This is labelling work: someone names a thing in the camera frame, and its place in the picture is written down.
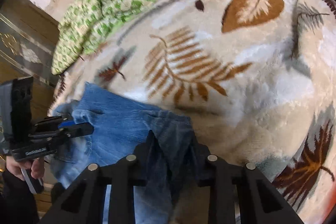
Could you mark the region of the blue denim jeans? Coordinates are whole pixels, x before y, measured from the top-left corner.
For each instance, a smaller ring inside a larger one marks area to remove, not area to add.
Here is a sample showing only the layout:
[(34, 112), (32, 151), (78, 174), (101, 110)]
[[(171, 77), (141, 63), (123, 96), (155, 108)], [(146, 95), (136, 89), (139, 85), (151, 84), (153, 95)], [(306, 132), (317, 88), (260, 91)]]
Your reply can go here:
[(158, 141), (150, 153), (148, 183), (134, 190), (136, 223), (168, 223), (172, 198), (179, 193), (183, 159), (194, 130), (189, 117), (118, 96), (95, 84), (86, 84), (80, 101), (59, 105), (53, 115), (70, 115), (88, 122), (93, 134), (71, 139), (51, 159), (51, 172), (64, 188), (91, 163), (114, 164), (146, 141), (149, 131)]

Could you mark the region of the dark wooden glass door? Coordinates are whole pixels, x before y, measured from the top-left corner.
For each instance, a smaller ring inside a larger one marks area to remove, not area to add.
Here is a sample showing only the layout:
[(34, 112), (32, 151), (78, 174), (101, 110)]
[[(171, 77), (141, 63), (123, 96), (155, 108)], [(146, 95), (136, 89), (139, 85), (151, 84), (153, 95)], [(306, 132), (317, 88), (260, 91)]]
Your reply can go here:
[(34, 120), (46, 117), (58, 82), (51, 73), (57, 25), (29, 0), (4, 0), (1, 6), (1, 82), (33, 77)]

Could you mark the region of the green checkered quilt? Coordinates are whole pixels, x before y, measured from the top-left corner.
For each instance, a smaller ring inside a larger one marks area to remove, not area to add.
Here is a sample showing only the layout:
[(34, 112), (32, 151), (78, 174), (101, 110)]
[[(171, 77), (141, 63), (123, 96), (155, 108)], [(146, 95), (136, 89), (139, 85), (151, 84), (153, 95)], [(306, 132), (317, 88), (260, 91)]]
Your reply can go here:
[(95, 53), (106, 38), (158, 0), (74, 0), (58, 25), (51, 72), (65, 72), (82, 55)]

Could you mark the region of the leaf pattern fleece blanket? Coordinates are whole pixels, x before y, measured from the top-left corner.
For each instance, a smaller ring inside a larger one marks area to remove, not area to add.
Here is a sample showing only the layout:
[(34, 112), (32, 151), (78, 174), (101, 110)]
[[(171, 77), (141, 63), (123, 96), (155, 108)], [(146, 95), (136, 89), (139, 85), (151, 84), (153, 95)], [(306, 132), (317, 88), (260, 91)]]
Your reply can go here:
[(230, 164), (254, 162), (304, 223), (335, 203), (335, 0), (158, 0), (74, 62), (86, 84), (190, 118)]

